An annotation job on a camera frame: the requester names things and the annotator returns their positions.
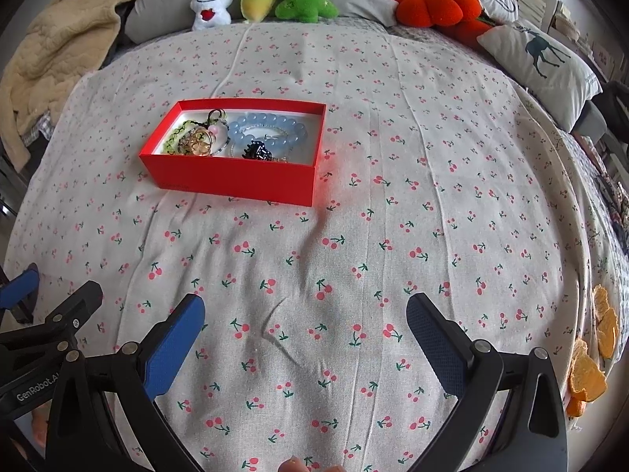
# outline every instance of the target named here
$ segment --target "deer print pillow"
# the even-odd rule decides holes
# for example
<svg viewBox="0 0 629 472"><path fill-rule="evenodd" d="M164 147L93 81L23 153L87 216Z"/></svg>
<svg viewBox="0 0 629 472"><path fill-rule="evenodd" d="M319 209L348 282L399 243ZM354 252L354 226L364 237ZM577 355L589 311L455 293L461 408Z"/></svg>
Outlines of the deer print pillow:
<svg viewBox="0 0 629 472"><path fill-rule="evenodd" d="M603 91L576 53L524 19L492 28L478 42L568 133L585 102Z"/></svg>

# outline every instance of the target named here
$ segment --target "jewelry box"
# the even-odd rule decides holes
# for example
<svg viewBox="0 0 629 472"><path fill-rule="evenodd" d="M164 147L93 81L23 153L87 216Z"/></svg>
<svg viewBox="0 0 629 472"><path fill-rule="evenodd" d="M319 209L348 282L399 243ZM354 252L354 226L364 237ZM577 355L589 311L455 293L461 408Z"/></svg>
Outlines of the jewelry box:
<svg viewBox="0 0 629 472"><path fill-rule="evenodd" d="M160 188L312 206L326 111L287 99L181 100L140 160Z"/></svg>

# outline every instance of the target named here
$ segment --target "ring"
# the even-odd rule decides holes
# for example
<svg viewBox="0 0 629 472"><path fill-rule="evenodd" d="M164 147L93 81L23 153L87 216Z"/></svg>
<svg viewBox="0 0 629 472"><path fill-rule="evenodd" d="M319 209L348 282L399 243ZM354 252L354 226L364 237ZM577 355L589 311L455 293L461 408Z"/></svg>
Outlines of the ring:
<svg viewBox="0 0 629 472"><path fill-rule="evenodd" d="M188 149L195 156L209 156L216 136L211 131L197 128L188 139Z"/></svg>
<svg viewBox="0 0 629 472"><path fill-rule="evenodd" d="M216 135L203 127L196 127L188 136L182 137L178 149L181 154L194 156L210 156L212 146L216 143Z"/></svg>

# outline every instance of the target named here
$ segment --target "bed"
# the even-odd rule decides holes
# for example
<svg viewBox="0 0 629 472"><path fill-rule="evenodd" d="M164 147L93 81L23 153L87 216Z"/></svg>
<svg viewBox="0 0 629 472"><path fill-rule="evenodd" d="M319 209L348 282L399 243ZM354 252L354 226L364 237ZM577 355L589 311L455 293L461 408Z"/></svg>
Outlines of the bed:
<svg viewBox="0 0 629 472"><path fill-rule="evenodd" d="M292 454L314 469L408 468L455 403L406 326L413 293L471 339L545 347L564 393L575 336L592 338L592 286L614 286L626 314L626 258L600 263L614 236L571 137L490 62L433 31L417 39L347 21L235 24L130 51L68 99L7 274L38 264L37 321L98 281L88 355L201 295L206 326L158 404L207 470L274 470ZM312 208L154 186L136 155L175 101L260 96L328 104Z"/></svg>

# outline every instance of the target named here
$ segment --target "blue gripper pad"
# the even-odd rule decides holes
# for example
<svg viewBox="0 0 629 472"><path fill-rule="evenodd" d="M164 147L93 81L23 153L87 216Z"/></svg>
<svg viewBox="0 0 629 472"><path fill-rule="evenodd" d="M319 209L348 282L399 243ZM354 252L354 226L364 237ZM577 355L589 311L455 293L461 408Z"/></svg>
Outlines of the blue gripper pad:
<svg viewBox="0 0 629 472"><path fill-rule="evenodd" d="M158 323L165 325L166 333L146 360L144 390L149 399L168 392L204 323L205 304L196 295L186 295L168 319Z"/></svg>
<svg viewBox="0 0 629 472"><path fill-rule="evenodd" d="M39 287L37 270L27 269L0 289L0 309L11 309Z"/></svg>
<svg viewBox="0 0 629 472"><path fill-rule="evenodd" d="M406 320L443 390L460 399L474 360L471 341L456 323L455 328L441 315L424 293L408 300Z"/></svg>

